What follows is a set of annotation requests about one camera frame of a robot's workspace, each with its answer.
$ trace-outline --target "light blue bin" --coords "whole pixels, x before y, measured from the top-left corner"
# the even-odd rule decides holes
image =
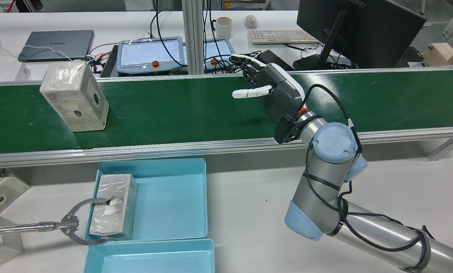
[[[126,160],[100,163],[102,174],[131,173],[138,184],[132,240],[204,238],[208,233],[206,163],[202,158]],[[89,235],[90,209],[84,238]]]
[[[214,273],[210,239],[121,241],[88,248],[85,273]]]
[[[131,173],[138,184],[132,240],[88,248],[84,273],[214,273],[208,233],[206,163],[202,158],[100,163],[102,174]],[[91,207],[84,239],[89,235]]]

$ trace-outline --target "huawei logo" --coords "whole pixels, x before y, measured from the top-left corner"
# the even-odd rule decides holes
[[[360,1],[360,0],[349,0],[349,1],[352,2],[353,4],[357,5],[358,7],[361,7],[362,9],[364,9],[366,6],[365,2]]]

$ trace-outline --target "computer mouse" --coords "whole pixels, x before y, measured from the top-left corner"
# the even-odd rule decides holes
[[[258,27],[258,21],[256,20],[255,16],[251,14],[245,17],[245,26],[249,29],[256,29]]]

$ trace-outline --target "ur logo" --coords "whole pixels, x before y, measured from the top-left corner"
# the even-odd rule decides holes
[[[324,141],[324,145],[331,149],[336,149],[336,151],[339,152],[341,151],[341,146],[343,145],[345,138],[345,135],[329,130],[326,136],[326,141]]]

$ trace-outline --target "robotic arm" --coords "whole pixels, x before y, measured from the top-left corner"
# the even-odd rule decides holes
[[[258,97],[278,121],[274,139],[282,144],[301,139],[308,147],[306,169],[290,202],[286,225],[311,240],[322,234],[335,237],[379,257],[405,272],[453,273],[453,249],[388,216],[352,204],[340,193],[343,183],[361,173],[367,161],[353,123],[343,105],[326,87],[303,88],[277,64],[232,54],[232,63],[242,68],[252,89],[237,90],[233,97]],[[343,111],[348,126],[327,122],[306,108],[313,88],[328,92]]]

